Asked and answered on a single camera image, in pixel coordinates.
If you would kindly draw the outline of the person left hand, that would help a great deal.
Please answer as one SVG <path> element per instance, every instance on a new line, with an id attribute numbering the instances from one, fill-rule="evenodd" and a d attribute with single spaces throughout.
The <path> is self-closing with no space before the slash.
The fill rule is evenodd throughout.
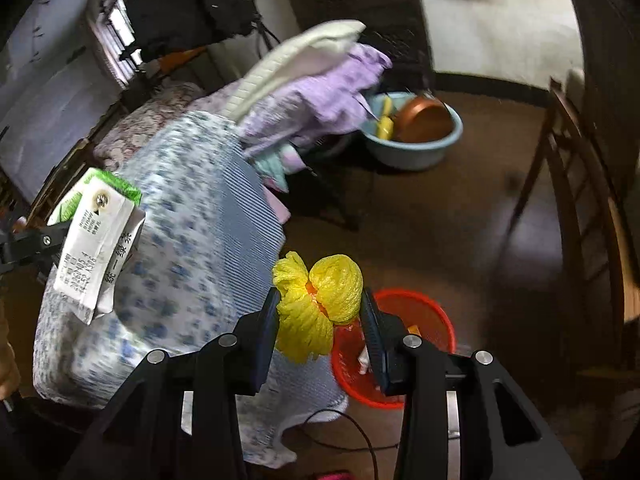
<path id="1" fill-rule="evenodd" d="M 9 342 L 9 322 L 6 318 L 6 291 L 1 289 L 0 299 L 0 400 L 8 400 L 21 385 L 21 374 L 15 361 L 15 352 Z"/>

